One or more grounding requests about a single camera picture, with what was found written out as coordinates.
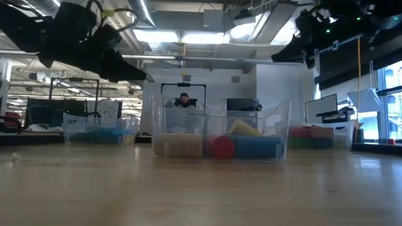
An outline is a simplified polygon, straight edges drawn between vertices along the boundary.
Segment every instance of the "wooden table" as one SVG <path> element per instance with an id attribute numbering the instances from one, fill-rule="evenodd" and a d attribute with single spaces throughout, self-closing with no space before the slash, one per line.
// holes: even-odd
<path id="1" fill-rule="evenodd" d="M 154 160 L 151 146 L 0 148 L 0 225 L 402 225 L 402 159 Z"/>

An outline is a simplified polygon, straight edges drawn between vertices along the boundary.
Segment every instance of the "computer monitor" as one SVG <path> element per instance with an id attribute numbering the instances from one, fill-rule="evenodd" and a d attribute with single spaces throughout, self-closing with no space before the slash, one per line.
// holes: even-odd
<path id="1" fill-rule="evenodd" d="M 227 110 L 246 110 L 256 109 L 259 105 L 258 99 L 227 99 Z"/>

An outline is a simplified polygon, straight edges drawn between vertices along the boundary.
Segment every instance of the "beige foam cylinder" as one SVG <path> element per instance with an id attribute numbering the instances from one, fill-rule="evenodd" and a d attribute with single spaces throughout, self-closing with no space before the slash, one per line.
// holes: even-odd
<path id="1" fill-rule="evenodd" d="M 260 133 L 258 130 L 240 119 L 236 119 L 233 122 L 231 128 L 229 129 L 229 134 L 239 136 L 264 136 L 264 134 Z"/>
<path id="2" fill-rule="evenodd" d="M 158 134 L 152 140 L 154 153 L 163 158 L 201 158 L 204 139 L 200 134 Z"/>

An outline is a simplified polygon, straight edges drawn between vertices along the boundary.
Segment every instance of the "yellow cable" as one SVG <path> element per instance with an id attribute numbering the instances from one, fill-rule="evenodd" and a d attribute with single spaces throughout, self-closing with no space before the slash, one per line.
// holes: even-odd
<path id="1" fill-rule="evenodd" d="M 359 128 L 359 107 L 360 107 L 360 80 L 362 77 L 362 64 L 360 59 L 360 38 L 357 39 L 357 63 L 359 68 L 359 80 L 357 83 L 357 107 L 356 107 L 356 132 L 354 134 L 354 140 L 357 141 L 357 129 Z"/>

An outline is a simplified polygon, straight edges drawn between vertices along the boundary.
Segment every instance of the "red foam cylinder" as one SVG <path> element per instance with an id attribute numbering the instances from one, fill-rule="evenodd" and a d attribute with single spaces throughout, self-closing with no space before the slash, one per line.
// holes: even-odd
<path id="1" fill-rule="evenodd" d="M 209 136 L 207 148 L 217 159 L 231 159 L 234 154 L 233 141 L 227 136 Z"/>

